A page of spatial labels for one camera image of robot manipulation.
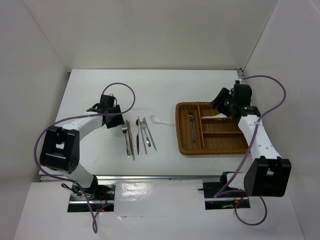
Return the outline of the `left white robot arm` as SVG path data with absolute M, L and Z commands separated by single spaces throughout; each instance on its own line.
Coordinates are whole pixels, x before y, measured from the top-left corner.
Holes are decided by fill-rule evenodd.
M 80 164 L 80 141 L 88 134 L 106 126 L 108 129 L 124 124 L 120 105 L 111 95 L 102 95 L 100 102 L 87 111 L 87 117 L 76 119 L 64 126 L 51 126 L 39 158 L 41 166 L 58 171 L 67 179 L 81 185 L 81 194 L 88 200 L 99 195 L 97 177 Z

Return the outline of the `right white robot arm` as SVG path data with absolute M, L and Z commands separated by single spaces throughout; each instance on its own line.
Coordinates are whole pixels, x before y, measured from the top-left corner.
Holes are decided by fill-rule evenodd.
M 241 165 L 234 173 L 224 173 L 216 196 L 230 196 L 235 190 L 244 191 L 249 197 L 283 197 L 292 165 L 282 158 L 271 143 L 264 125 L 263 114 L 251 105 L 252 89 L 247 84 L 236 83 L 232 90 L 222 88 L 210 103 L 227 117 L 237 120 L 237 125 L 248 144 L 247 156 L 252 164 L 246 173 L 240 173 Z

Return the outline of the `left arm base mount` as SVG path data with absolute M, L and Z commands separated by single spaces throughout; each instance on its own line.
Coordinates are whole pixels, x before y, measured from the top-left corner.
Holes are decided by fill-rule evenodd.
M 69 187 L 65 183 L 62 183 L 61 187 L 71 191 L 67 210 L 69 213 L 82 213 L 90 211 L 85 199 L 85 194 L 78 186 L 72 185 L 72 187 Z M 92 211 L 97 212 L 101 210 L 102 212 L 113 212 L 115 192 L 116 186 L 114 184 L 107 184 L 99 185 L 95 195 L 86 194 Z

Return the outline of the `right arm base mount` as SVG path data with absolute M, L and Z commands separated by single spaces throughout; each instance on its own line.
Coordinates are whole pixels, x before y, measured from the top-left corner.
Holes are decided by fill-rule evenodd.
M 234 209 L 237 204 L 240 209 L 250 208 L 250 201 L 247 195 L 233 188 L 227 188 L 227 193 L 214 197 L 220 190 L 219 182 L 203 182 L 198 189 L 204 196 L 204 204 L 206 210 L 228 210 Z

